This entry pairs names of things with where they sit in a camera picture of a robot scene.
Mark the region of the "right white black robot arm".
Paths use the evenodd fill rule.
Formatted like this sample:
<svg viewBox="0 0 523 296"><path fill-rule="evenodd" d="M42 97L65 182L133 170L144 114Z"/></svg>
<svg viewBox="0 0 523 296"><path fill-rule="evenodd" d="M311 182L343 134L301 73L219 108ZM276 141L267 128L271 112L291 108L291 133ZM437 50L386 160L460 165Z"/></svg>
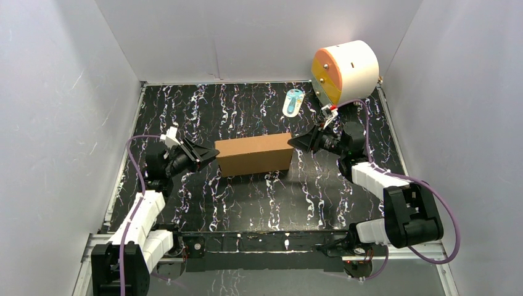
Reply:
<svg viewBox="0 0 523 296"><path fill-rule="evenodd" d="M325 124L315 124L288 143L306 153L325 150L337 155L341 175L382 201L383 218L352 223L346 238L340 240L353 254L364 255L372 244L403 248L443 237L433 193L425 186L394 177L371 164L368 138L360 124L346 123L340 133Z"/></svg>

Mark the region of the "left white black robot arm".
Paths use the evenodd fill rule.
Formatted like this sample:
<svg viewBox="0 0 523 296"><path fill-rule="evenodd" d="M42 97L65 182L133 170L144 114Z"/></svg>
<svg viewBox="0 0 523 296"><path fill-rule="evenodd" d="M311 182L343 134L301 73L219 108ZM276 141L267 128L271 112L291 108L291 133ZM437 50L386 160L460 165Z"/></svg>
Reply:
<svg viewBox="0 0 523 296"><path fill-rule="evenodd" d="M173 190L173 178L185 171L201 171L220 152L188 139L166 135L158 139L165 150L147 155L143 168L130 157L141 188L118 230L91 252L94 295L147 295L150 276L160 259L165 254L176 257L184 249L182 237L153 226Z"/></svg>

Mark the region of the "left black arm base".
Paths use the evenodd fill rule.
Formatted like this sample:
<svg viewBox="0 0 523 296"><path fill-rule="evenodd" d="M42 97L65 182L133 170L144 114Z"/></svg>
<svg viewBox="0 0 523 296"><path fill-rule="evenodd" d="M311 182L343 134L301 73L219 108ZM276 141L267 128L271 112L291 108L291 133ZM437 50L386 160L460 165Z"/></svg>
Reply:
<svg viewBox="0 0 523 296"><path fill-rule="evenodd" d="M159 273L163 258L180 259L184 266L189 258L201 258L204 255L203 237L183 237L166 229L152 231L142 247L142 254L151 277L170 282L172 278Z"/></svg>

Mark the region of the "brown cardboard box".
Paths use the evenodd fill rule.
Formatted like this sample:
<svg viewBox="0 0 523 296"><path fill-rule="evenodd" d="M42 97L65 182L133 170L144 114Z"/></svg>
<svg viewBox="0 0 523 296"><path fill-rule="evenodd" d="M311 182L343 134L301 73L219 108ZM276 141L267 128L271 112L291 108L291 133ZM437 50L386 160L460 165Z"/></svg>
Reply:
<svg viewBox="0 0 523 296"><path fill-rule="evenodd" d="M215 141L216 157L223 177L286 171L294 148L290 133L269 134Z"/></svg>

